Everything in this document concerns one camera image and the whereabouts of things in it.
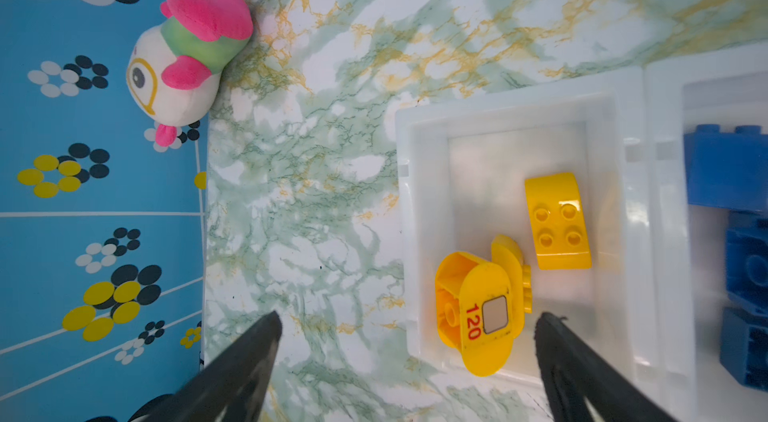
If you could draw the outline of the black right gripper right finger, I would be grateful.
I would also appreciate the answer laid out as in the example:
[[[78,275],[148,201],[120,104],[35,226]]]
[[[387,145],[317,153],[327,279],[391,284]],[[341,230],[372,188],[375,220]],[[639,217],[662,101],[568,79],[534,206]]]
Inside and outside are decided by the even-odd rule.
[[[555,421],[592,421],[593,412],[604,421],[673,419],[568,328],[562,318],[542,313],[535,325],[534,340]]]

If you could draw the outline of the small dark blue brick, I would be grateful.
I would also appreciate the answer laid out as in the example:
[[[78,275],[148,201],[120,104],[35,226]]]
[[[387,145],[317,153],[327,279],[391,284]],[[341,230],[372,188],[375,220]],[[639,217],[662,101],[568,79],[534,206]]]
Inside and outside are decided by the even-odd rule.
[[[767,319],[723,309],[720,363],[741,385],[767,391]]]

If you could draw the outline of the yellow curved brick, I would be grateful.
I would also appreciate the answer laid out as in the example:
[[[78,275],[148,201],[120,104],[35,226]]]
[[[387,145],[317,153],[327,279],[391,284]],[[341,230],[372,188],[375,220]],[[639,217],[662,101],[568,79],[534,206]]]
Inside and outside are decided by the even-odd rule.
[[[584,205],[575,175],[562,172],[528,178],[524,187],[538,267],[590,269]]]

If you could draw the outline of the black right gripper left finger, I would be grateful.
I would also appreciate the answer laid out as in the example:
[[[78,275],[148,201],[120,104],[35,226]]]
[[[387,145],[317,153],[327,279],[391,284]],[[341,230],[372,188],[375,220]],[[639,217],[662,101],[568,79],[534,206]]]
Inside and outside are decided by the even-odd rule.
[[[282,335],[272,311],[248,328],[197,376],[154,409],[148,421],[256,421]]]

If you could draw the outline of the yellow rounded plate brick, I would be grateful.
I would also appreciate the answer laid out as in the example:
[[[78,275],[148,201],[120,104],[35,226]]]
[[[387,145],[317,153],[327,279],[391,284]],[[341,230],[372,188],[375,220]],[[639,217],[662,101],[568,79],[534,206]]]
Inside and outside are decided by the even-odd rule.
[[[441,262],[435,291],[443,343],[459,352],[471,374],[488,377],[498,372],[514,345],[507,273],[493,262],[455,252]]]

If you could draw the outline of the blue square brick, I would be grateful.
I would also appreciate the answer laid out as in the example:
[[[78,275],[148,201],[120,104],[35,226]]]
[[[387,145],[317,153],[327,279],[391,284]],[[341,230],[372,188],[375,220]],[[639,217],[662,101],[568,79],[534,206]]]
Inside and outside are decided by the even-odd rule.
[[[767,210],[767,135],[760,125],[723,132],[699,124],[684,135],[688,203],[728,210]]]

